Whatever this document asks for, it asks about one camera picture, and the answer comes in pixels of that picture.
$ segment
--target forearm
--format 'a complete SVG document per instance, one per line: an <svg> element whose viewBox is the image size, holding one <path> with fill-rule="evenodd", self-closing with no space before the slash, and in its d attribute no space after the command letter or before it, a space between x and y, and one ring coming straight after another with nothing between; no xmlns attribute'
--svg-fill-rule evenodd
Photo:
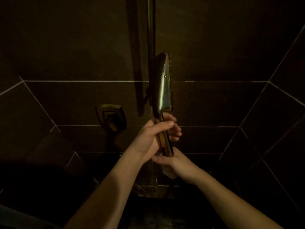
<svg viewBox="0 0 305 229"><path fill-rule="evenodd" d="M205 171L198 170L193 182L230 229L282 228Z"/></svg>
<svg viewBox="0 0 305 229"><path fill-rule="evenodd" d="M68 228L117 228L135 178L140 156L126 150L99 187L65 226Z"/></svg>

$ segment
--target person's right hand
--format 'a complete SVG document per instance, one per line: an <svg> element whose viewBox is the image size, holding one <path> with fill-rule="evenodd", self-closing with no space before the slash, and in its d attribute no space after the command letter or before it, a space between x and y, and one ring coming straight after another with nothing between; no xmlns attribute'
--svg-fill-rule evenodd
<svg viewBox="0 0 305 229"><path fill-rule="evenodd" d="M168 158L162 154L155 154L152 160L160 165L171 167L171 169L163 169L163 173L169 178L175 178L178 175L189 184L194 183L197 173L201 170L176 147L173 147L173 157Z"/></svg>

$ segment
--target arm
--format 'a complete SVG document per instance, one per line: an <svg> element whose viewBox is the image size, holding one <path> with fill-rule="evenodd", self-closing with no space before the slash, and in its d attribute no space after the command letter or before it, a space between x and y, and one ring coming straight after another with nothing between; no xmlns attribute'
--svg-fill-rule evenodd
<svg viewBox="0 0 305 229"><path fill-rule="evenodd" d="M282 228L192 163L177 148L174 148L172 158L155 155L152 160L161 165L169 165L172 172L186 182L196 185L230 229Z"/></svg>
<svg viewBox="0 0 305 229"><path fill-rule="evenodd" d="M135 140L122 154L110 173L68 221L65 229L117 228L135 178L142 167L159 149L155 135L169 130L171 140L178 140L181 128L171 114L163 114L168 121L148 121Z"/></svg>

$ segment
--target hand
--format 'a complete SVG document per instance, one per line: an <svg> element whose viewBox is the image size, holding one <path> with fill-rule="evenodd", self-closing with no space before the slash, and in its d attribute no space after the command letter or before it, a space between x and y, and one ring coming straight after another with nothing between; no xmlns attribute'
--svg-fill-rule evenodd
<svg viewBox="0 0 305 229"><path fill-rule="evenodd" d="M154 124L154 119L150 119L128 147L128 150L133 150L141 156L143 163L147 162L159 150L155 137L158 133L167 130L171 141L179 140L182 135L181 128L177 125L177 119L172 114L163 113L163 118L165 121L157 124Z"/></svg>
<svg viewBox="0 0 305 229"><path fill-rule="evenodd" d="M194 178L201 170L176 147L173 147L173 157L155 154L152 160L160 165L171 167L171 169L163 169L163 173L169 178L175 178L178 175L189 184L194 184Z"/></svg>

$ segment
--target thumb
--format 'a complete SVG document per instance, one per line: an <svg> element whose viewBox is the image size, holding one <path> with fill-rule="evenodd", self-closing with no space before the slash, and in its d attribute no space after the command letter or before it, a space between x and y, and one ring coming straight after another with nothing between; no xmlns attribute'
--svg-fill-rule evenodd
<svg viewBox="0 0 305 229"><path fill-rule="evenodd" d="M168 158L163 155L154 155L152 157L152 161L155 163L158 163L160 165L171 165L171 163L173 161L173 157Z"/></svg>
<svg viewBox="0 0 305 229"><path fill-rule="evenodd" d="M156 135L162 131L166 131L172 128L173 125L174 125L173 121L162 121L160 123L147 127L147 129L149 130L149 133L151 135Z"/></svg>

